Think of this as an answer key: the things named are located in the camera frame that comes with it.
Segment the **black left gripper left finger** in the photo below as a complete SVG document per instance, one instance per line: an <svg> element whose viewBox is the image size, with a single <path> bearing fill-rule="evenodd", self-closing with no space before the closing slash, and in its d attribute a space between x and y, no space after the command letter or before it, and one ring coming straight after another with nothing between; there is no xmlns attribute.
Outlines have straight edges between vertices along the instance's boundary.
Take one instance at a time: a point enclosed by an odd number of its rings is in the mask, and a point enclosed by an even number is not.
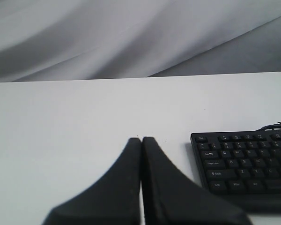
<svg viewBox="0 0 281 225"><path fill-rule="evenodd" d="M92 186L54 207L45 225L139 225L141 140L130 138L110 169Z"/></svg>

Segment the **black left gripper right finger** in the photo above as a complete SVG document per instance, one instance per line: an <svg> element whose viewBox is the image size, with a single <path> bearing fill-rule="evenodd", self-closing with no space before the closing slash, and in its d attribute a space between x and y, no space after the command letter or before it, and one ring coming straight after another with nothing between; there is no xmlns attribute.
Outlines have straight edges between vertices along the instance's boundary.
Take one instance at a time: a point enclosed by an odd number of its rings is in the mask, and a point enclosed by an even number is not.
<svg viewBox="0 0 281 225"><path fill-rule="evenodd" d="M147 225L251 224L242 209L186 177L153 137L142 140L141 186Z"/></svg>

